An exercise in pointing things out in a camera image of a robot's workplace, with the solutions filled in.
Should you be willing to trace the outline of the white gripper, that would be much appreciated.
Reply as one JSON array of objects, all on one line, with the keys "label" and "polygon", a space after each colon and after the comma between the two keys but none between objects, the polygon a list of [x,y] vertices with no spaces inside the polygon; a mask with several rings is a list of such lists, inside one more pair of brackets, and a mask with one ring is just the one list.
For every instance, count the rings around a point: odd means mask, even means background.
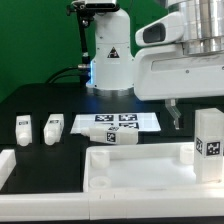
[{"label": "white gripper", "polygon": [[142,101],[166,99],[176,130],[176,99],[224,95],[224,53],[184,56],[178,44],[144,48],[136,54],[134,74],[135,95]]}]

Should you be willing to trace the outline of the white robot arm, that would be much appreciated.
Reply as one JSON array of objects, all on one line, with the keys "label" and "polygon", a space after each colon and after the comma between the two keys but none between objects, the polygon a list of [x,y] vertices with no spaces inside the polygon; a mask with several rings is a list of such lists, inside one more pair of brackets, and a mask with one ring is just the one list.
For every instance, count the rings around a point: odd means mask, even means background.
[{"label": "white robot arm", "polygon": [[108,0],[88,0],[96,12],[96,55],[88,86],[100,93],[134,90],[142,101],[163,100],[181,127],[180,98],[224,95],[224,0],[164,0],[168,14],[135,33],[130,19],[106,11]]}]

